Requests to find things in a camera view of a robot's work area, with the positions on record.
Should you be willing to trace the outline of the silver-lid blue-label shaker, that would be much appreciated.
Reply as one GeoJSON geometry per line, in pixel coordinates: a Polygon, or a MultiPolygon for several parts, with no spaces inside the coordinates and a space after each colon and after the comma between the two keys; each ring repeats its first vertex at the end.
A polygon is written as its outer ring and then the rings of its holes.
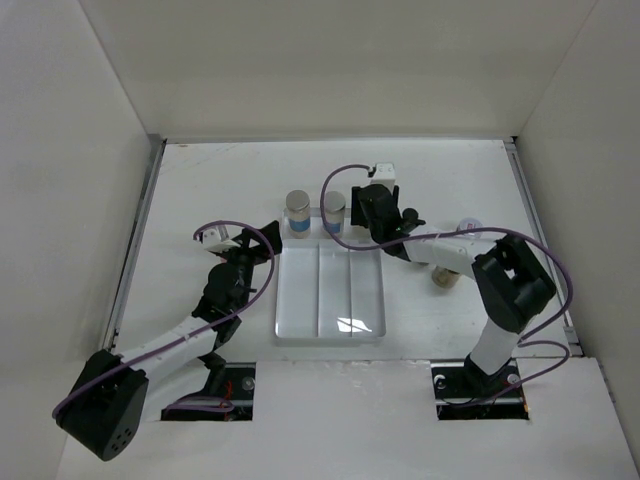
{"type": "Polygon", "coordinates": [[[346,211],[346,199],[338,191],[328,191],[324,199],[324,211],[326,221],[323,228],[327,234],[341,237],[344,230],[344,218],[346,211]]]}
{"type": "Polygon", "coordinates": [[[311,210],[309,195],[303,190],[289,192],[285,199],[291,235],[304,239],[310,234],[311,210]]]}

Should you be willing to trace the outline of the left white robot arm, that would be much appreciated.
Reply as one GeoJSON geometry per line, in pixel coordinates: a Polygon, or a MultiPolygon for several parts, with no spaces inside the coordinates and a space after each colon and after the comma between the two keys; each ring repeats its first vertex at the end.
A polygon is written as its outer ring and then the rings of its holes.
{"type": "Polygon", "coordinates": [[[283,244],[280,223],[261,228],[218,220],[199,227],[194,241],[219,258],[196,307],[159,337],[128,351],[95,352],[71,391],[54,409],[59,428],[102,461],[130,443],[151,388],[193,360],[207,361],[241,324],[241,314],[266,292],[252,285],[257,266],[276,265],[283,244]]]}

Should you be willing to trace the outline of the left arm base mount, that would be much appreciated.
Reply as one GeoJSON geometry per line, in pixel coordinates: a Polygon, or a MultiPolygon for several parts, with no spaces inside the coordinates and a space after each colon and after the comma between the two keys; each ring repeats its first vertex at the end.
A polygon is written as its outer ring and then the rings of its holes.
{"type": "Polygon", "coordinates": [[[256,364],[227,362],[217,353],[200,358],[207,377],[161,410],[161,421],[251,421],[254,412],[256,364]]]}

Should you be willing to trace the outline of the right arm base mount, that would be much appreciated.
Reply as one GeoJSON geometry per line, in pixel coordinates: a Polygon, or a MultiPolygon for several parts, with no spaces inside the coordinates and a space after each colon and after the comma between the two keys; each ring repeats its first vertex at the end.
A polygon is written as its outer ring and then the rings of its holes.
{"type": "Polygon", "coordinates": [[[488,386],[478,388],[465,377],[462,366],[437,365],[432,369],[436,414],[441,421],[528,420],[521,387],[498,393],[520,380],[515,364],[506,367],[488,386]]]}

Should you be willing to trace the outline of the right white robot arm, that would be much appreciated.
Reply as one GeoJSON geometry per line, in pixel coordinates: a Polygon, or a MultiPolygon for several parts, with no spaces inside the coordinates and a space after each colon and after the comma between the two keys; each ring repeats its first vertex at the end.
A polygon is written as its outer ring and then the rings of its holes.
{"type": "Polygon", "coordinates": [[[489,394],[530,321],[556,295],[556,286],[524,237],[501,230],[490,239],[477,222],[452,232],[429,227],[417,211],[397,206],[399,188],[370,184],[352,189],[354,226],[366,228],[383,251],[398,259],[432,264],[476,282],[487,314],[480,338],[464,360],[464,384],[489,394]]]}

